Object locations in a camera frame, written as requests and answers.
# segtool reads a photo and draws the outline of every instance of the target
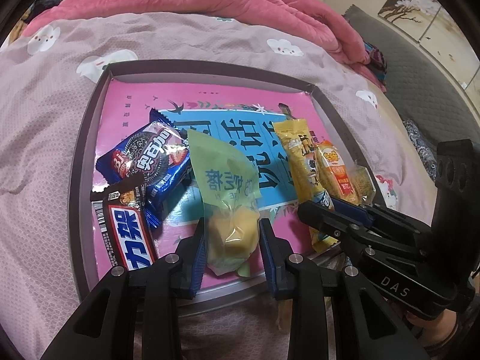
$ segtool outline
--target gray headboard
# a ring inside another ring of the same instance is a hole
[[[388,64],[386,97],[402,119],[412,119],[432,149],[443,140],[480,143],[480,126],[454,86],[408,40],[352,5],[345,13],[364,41],[378,47]]]

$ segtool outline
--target metal screw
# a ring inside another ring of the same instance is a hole
[[[114,266],[112,268],[112,270],[110,271],[110,273],[113,275],[113,276],[122,276],[123,273],[125,272],[125,268],[123,268],[122,266]]]
[[[178,260],[180,260],[180,257],[175,253],[170,253],[165,256],[165,261],[168,262],[169,264],[174,264]]]
[[[293,253],[289,256],[289,261],[294,264],[300,264],[303,261],[303,256],[298,253]]]
[[[355,268],[354,266],[349,265],[349,266],[346,266],[346,267],[345,267],[345,273],[346,273],[347,275],[353,277],[353,276],[358,275],[359,270],[358,270],[357,268]]]

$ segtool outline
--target tree painting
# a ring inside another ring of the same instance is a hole
[[[437,0],[387,0],[378,14],[392,23],[396,20],[423,23],[422,16],[435,16],[440,7]]]

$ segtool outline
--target pink comforter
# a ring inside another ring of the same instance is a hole
[[[127,12],[202,13],[275,28],[322,47],[335,61],[350,65],[385,89],[365,66],[370,58],[360,35],[341,15],[318,0],[64,0],[36,17],[23,36],[32,36],[58,19],[91,19]]]

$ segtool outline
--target oreo package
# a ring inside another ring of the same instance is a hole
[[[90,194],[112,266],[131,271],[157,259],[145,217],[145,195],[141,173]]]
[[[163,200],[191,169],[188,142],[166,116],[151,109],[150,123],[101,156],[95,168],[109,184],[143,174],[147,201],[159,217]]]

